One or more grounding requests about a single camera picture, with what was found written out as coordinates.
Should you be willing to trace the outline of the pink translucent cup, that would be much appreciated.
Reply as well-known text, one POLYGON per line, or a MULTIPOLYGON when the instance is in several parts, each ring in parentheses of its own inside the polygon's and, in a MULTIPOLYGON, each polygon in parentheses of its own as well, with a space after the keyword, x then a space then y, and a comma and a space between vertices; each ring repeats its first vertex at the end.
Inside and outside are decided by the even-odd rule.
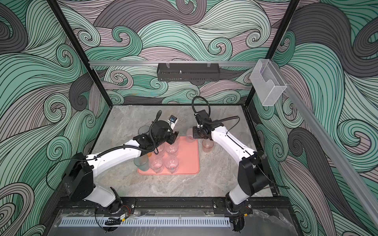
POLYGON ((202 150, 204 152, 210 152, 214 147, 214 142, 210 139, 203 139, 202 141, 202 150))

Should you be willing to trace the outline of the blue translucent cup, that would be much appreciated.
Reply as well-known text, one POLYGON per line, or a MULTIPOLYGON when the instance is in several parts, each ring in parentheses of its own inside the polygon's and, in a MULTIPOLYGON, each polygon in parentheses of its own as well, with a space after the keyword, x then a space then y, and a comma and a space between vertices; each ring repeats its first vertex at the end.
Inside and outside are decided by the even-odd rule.
POLYGON ((142 135, 142 134, 148 135, 149 133, 150 133, 150 126, 148 125, 144 125, 138 129, 138 135, 142 135))

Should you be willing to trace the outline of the pink plastic tray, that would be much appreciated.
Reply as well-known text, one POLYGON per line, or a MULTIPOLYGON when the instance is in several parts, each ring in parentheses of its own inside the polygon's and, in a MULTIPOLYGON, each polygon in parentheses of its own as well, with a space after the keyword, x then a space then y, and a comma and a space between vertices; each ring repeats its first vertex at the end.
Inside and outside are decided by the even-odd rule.
MULTIPOLYGON (((140 175, 196 175, 199 172, 200 166, 199 166, 199 148, 198 148, 198 142, 194 141, 193 143, 189 143, 186 141, 185 136, 180 136, 176 139, 175 143, 179 144, 179 149, 177 155, 174 155, 179 160, 179 166, 176 173, 171 174, 165 167, 162 170, 161 173, 156 174, 151 169, 149 169, 146 172, 137 170, 137 172, 140 175)), ((164 156, 163 161, 170 156, 166 151, 164 150, 164 156)))

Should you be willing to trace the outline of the green translucent cup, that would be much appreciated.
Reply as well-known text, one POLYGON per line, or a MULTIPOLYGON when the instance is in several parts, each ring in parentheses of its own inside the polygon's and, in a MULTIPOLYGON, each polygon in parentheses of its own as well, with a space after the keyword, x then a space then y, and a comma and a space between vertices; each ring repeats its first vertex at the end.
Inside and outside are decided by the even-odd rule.
POLYGON ((149 156, 147 154, 134 158, 133 159, 134 165, 138 168, 138 170, 146 172, 150 169, 149 167, 149 156))

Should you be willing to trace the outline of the clear faceted glass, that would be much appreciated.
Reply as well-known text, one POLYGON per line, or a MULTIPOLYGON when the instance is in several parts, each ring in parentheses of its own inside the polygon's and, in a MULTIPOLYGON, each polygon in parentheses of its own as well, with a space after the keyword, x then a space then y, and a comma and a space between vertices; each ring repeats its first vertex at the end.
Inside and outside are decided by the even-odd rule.
POLYGON ((165 143, 161 144, 160 146, 156 147, 154 149, 154 154, 156 156, 163 157, 164 156, 164 150, 165 150, 165 143))

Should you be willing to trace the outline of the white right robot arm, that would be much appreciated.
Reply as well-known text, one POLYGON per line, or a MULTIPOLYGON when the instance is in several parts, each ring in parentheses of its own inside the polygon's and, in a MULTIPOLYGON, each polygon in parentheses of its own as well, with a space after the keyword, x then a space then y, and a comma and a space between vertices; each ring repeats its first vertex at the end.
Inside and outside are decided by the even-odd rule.
POLYGON ((219 144, 238 164, 238 184, 225 197, 225 207, 229 213, 239 213, 241 205, 267 185, 265 180, 272 183, 273 187, 289 189, 288 186, 275 183, 261 168, 263 151, 247 147, 224 126, 226 121, 240 120, 239 116, 211 120, 210 104, 202 96, 194 97, 191 106, 197 121, 197 126, 193 127, 193 138, 208 139, 219 144))

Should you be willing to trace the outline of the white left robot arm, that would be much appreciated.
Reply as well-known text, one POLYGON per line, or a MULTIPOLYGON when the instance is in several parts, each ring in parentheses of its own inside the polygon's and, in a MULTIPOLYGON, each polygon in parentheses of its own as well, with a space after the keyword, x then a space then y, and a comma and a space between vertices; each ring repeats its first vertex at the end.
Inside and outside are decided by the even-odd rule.
POLYGON ((90 201, 109 213, 119 212, 123 202, 113 187, 103 187, 95 183, 95 178, 104 171, 127 160, 157 152, 164 143, 173 144, 178 137, 174 131, 177 117, 170 116, 167 121, 160 120, 158 111, 146 133, 133 137, 128 142, 97 154, 75 154, 62 176, 62 184, 72 202, 90 201))

